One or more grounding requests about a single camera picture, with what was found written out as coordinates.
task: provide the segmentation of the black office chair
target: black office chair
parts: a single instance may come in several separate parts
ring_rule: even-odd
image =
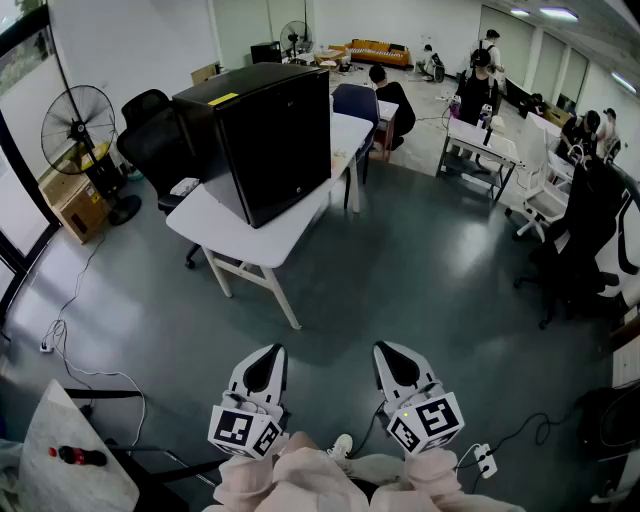
[[[184,178],[198,178],[195,158],[167,96],[157,89],[143,92],[122,107],[127,129],[118,137],[118,151],[135,165],[158,193],[158,209],[169,215],[184,199],[171,189]],[[194,268],[194,244],[185,265]]]
[[[596,256],[617,235],[617,218],[624,214],[628,197],[620,173],[601,160],[596,159],[589,171],[576,166],[565,216],[549,226],[545,242],[531,253],[538,275],[523,276],[514,282],[516,288],[522,283],[539,284],[547,293],[541,329],[553,319],[558,299],[570,314],[589,305],[598,305],[601,311],[614,306],[614,299],[599,294],[607,286],[618,286],[620,278],[616,273],[602,271]],[[568,241],[558,252],[555,242],[566,240],[567,234]]]

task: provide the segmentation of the blue chair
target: blue chair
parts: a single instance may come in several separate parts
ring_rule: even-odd
[[[333,111],[338,114],[359,117],[373,123],[373,128],[364,140],[363,146],[356,153],[356,165],[364,156],[364,170],[362,173],[362,184],[367,182],[367,171],[369,170],[369,150],[373,145],[373,136],[380,122],[380,109],[378,108],[378,97],[373,89],[362,85],[340,84],[333,91]],[[351,186],[351,173],[347,169],[347,190],[344,194],[344,208],[347,208],[349,201],[349,188]]]

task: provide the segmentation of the white table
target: white table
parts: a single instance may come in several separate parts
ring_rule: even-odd
[[[382,160],[385,162],[388,162],[391,158],[391,141],[393,140],[393,132],[396,126],[396,113],[398,112],[399,106],[397,103],[378,100],[378,108],[380,110],[378,130],[385,133],[384,145],[382,147]]]
[[[77,466],[49,455],[63,445],[98,450],[107,465]],[[25,511],[130,512],[140,495],[95,430],[58,384],[51,381],[33,415],[20,457],[20,503]]]
[[[226,270],[271,290],[287,316],[291,327],[300,329],[276,276],[274,268],[284,263],[302,233],[324,203],[333,185],[349,167],[351,190],[349,196],[355,213],[360,211],[358,173],[355,155],[367,134],[371,121],[333,114],[331,124],[331,177],[288,210],[254,229],[220,204],[202,185],[198,186],[167,217],[167,225],[200,245],[218,279],[222,291],[231,297],[231,290],[222,270]],[[242,262],[235,266],[222,261],[213,252]],[[250,272],[251,265],[258,265],[264,274],[260,277]]]
[[[442,148],[440,163],[436,170],[436,177],[438,177],[442,172],[442,165],[445,164],[447,169],[450,169],[457,174],[467,174],[468,176],[484,181],[491,186],[492,194],[493,188],[498,188],[498,194],[493,200],[494,204],[496,204],[504,192],[513,170],[516,165],[521,162],[518,158],[518,150],[513,141],[500,137],[499,135],[492,134],[488,144],[485,146],[484,139],[486,138],[486,135],[487,131],[482,128],[465,123],[459,119],[451,119],[449,121],[449,130],[447,131],[447,137],[444,141],[444,147]],[[476,163],[471,160],[466,160],[464,158],[448,154],[447,148],[449,146],[449,142],[463,149],[473,151],[484,158],[497,162],[500,165],[500,168],[496,171],[496,176],[487,176],[487,174],[483,170],[479,169]],[[508,168],[505,178],[502,177],[502,169],[504,167]]]
[[[549,169],[553,172],[556,178],[561,180],[560,183],[555,182],[557,187],[562,187],[566,184],[573,182],[573,171],[575,167],[566,160],[560,158],[553,151],[548,151]]]

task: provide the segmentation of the red bottle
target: red bottle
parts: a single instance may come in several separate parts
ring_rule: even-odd
[[[52,457],[56,456],[54,448],[49,449]],[[83,450],[82,448],[72,448],[71,446],[61,446],[58,455],[67,464],[78,464],[80,466],[106,466],[107,456],[96,450]]]

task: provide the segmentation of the cardboard box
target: cardboard box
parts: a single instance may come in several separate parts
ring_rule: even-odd
[[[62,225],[83,244],[100,230],[111,208],[86,174],[53,171],[40,191]]]
[[[208,64],[200,69],[196,69],[193,73],[191,73],[191,80],[193,80],[193,85],[198,85],[203,82],[206,82],[212,76],[216,76],[220,74],[220,63],[214,62],[213,64]]]

